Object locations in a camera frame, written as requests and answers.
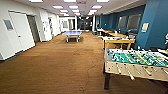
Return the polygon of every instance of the recessed light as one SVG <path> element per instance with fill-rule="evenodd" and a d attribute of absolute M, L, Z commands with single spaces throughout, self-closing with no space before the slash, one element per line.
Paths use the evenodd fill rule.
<path fill-rule="evenodd" d="M 97 0 L 97 2 L 108 2 L 109 0 Z"/>
<path fill-rule="evenodd" d="M 60 14 L 66 14 L 66 13 L 61 12 Z"/>
<path fill-rule="evenodd" d="M 64 14 L 64 16 L 69 16 L 69 14 Z"/>
<path fill-rule="evenodd" d="M 53 8 L 56 8 L 56 9 L 61 9 L 63 8 L 62 6 L 52 6 Z"/>
<path fill-rule="evenodd" d="M 68 12 L 68 10 L 60 10 L 61 12 Z"/>
<path fill-rule="evenodd" d="M 94 12 L 89 12 L 89 14 L 94 14 Z"/>
<path fill-rule="evenodd" d="M 90 10 L 90 12 L 96 12 L 97 10 Z"/>
<path fill-rule="evenodd" d="M 64 2 L 76 2 L 76 0 L 64 0 Z"/>
<path fill-rule="evenodd" d="M 80 13 L 74 13 L 74 14 L 76 14 L 76 15 L 80 15 Z"/>
<path fill-rule="evenodd" d="M 72 10 L 73 12 L 79 12 L 79 10 Z"/>
<path fill-rule="evenodd" d="M 88 15 L 93 15 L 93 14 L 88 14 Z"/>
<path fill-rule="evenodd" d="M 101 5 L 94 5 L 92 8 L 93 9 L 100 9 L 102 6 Z"/>
<path fill-rule="evenodd" d="M 30 2 L 43 2 L 43 0 L 29 0 Z"/>
<path fill-rule="evenodd" d="M 69 8 L 71 8 L 71 9 L 77 9 L 78 6 L 69 6 Z"/>

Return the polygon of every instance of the blue wall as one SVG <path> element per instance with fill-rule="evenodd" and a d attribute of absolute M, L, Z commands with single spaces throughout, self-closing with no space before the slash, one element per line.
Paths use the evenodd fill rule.
<path fill-rule="evenodd" d="M 129 10 L 125 10 L 122 12 L 118 12 L 118 13 L 112 13 L 112 14 L 108 14 L 108 15 L 101 15 L 100 17 L 100 23 L 101 23 L 101 28 L 103 29 L 109 29 L 109 28 L 113 28 L 118 30 L 118 20 L 120 18 L 120 16 L 127 16 L 127 19 L 130 15 L 135 15 L 135 14 L 141 14 L 143 15 L 145 9 L 145 5 L 133 8 L 133 9 L 129 9 Z"/>
<path fill-rule="evenodd" d="M 148 50 L 150 47 L 165 48 L 168 33 L 168 0 L 148 0 L 137 36 L 136 46 Z M 143 23 L 149 23 L 148 30 L 141 32 Z"/>

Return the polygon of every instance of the wooden floor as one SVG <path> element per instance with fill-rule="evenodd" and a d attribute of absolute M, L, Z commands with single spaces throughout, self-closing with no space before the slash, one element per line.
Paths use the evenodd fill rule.
<path fill-rule="evenodd" d="M 58 35 L 0 64 L 0 94 L 164 94 L 158 81 L 111 75 L 104 90 L 103 41 L 83 32 L 79 42 Z"/>

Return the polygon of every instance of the office room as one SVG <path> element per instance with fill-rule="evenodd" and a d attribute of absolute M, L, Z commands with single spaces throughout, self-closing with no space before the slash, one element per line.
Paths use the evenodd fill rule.
<path fill-rule="evenodd" d="M 1 94 L 168 94 L 167 0 L 0 0 Z"/>

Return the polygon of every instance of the ping pong table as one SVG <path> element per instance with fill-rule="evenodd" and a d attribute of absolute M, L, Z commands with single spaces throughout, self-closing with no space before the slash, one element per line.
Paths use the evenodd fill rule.
<path fill-rule="evenodd" d="M 80 30 L 70 30 L 70 31 L 66 31 L 62 35 L 67 36 L 66 37 L 67 42 L 68 42 L 69 38 L 76 38 L 76 42 L 78 42 L 81 34 L 82 34 L 82 31 L 80 31 Z"/>

